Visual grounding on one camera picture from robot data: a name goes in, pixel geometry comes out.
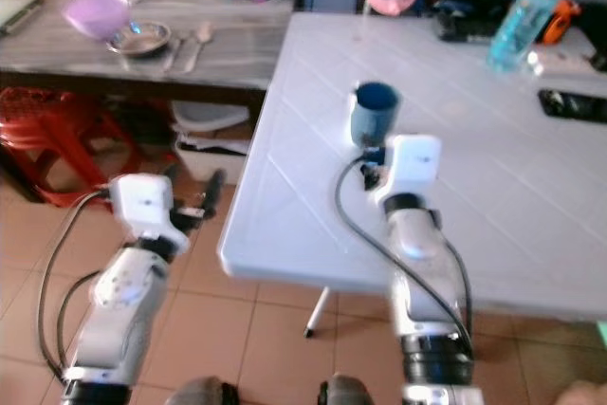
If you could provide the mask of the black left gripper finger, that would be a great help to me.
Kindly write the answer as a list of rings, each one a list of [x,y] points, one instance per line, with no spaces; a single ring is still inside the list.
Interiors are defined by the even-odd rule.
[[[216,170],[212,172],[207,188],[203,195],[203,217],[214,218],[217,214],[217,205],[221,200],[222,189],[224,189],[227,180],[225,170]]]

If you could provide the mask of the dark blue cup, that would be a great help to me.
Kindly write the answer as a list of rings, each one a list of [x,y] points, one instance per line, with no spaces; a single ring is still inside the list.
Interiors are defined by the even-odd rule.
[[[380,148],[395,126],[400,97],[387,83],[359,83],[350,98],[348,137],[357,148]]]

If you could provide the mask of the white storage box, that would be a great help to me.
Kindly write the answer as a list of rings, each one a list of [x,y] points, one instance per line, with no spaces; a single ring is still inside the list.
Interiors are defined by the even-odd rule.
[[[248,109],[230,104],[201,101],[171,101],[174,149],[183,166],[199,181],[224,171],[227,183],[235,185],[246,168],[252,138]]]

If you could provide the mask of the white folding table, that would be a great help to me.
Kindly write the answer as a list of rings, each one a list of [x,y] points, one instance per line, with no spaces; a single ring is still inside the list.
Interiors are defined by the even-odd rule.
[[[443,143],[428,202],[467,262],[474,305],[525,341],[598,347],[607,320],[607,126],[547,118],[537,81],[422,19],[298,13],[255,129],[218,257],[233,278],[385,295],[390,269],[331,192],[355,150],[348,96],[398,90],[395,128]]]

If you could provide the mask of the metal fork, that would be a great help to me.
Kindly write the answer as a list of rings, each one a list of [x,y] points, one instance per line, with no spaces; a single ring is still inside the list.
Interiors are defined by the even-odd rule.
[[[166,45],[165,57],[163,58],[163,63],[161,63],[161,71],[163,71],[164,74],[169,74],[171,67],[173,67],[176,62],[179,50],[181,50],[184,45],[185,36],[181,35],[181,33],[174,33],[173,37],[170,38],[169,44]]]

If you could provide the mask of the metal spoon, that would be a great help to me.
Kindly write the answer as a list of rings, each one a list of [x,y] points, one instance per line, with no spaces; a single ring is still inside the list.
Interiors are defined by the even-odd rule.
[[[196,68],[201,52],[205,49],[205,46],[212,40],[212,22],[203,22],[199,25],[194,33],[195,51],[190,58],[187,59],[185,67],[182,68],[183,74],[191,74]]]

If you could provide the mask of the red plastic stool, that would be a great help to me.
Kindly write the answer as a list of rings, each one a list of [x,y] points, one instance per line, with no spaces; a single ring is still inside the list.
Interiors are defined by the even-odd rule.
[[[73,205],[107,183],[88,145],[101,119],[102,107],[77,94],[22,87],[1,90],[1,145],[31,189],[58,207]],[[66,163],[85,188],[77,192],[53,189],[47,176],[56,161]]]

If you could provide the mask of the small metal bowl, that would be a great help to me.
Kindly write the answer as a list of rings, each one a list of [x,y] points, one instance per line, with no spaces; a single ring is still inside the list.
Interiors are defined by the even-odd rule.
[[[121,57],[146,57],[167,46],[173,38],[168,25],[157,22],[134,22],[105,42],[110,52]]]

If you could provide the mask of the grey wooden side table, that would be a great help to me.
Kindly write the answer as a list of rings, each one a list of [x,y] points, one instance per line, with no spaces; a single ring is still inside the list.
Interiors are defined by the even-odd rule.
[[[292,5],[287,1],[139,0],[133,18],[159,22],[174,36],[192,38],[212,27],[199,62],[188,72],[166,72],[155,59],[125,63],[107,46],[71,27],[62,10],[72,0],[45,0],[12,35],[0,42],[3,87],[65,90],[121,96],[139,104],[201,101],[243,106],[259,120],[270,79],[285,45]]]

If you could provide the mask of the left robot leg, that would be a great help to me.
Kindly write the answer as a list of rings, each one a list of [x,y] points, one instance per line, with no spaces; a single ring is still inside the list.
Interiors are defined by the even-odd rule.
[[[240,405],[238,389],[218,377],[187,380],[163,405]]]

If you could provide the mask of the robot leg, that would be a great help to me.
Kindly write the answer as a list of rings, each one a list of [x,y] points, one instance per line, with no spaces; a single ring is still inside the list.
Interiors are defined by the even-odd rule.
[[[376,405],[358,378],[336,374],[320,387],[317,405]]]
[[[163,405],[240,405],[238,389],[218,377],[187,380]]]

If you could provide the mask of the purple plastic bowl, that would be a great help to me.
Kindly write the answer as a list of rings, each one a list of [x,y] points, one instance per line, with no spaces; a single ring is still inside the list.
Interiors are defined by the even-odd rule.
[[[108,40],[131,20],[129,0],[72,0],[62,9],[65,21],[83,36]]]

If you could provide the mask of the clear blue water bottle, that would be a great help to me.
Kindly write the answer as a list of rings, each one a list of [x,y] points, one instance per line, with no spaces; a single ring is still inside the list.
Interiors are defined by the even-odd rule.
[[[499,72],[513,72],[541,35],[561,0],[515,0],[490,42],[488,65]]]

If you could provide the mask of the right robot leg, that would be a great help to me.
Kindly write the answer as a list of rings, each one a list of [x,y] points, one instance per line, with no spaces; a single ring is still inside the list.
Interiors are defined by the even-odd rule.
[[[320,387],[317,405],[376,405],[358,378],[336,374]]]

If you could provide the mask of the orange and black tool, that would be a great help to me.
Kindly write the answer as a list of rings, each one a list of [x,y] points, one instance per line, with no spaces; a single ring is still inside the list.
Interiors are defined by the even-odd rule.
[[[581,7],[573,0],[560,0],[552,11],[549,22],[538,37],[538,44],[555,45],[563,40],[565,32],[572,27],[573,20],[581,14]]]

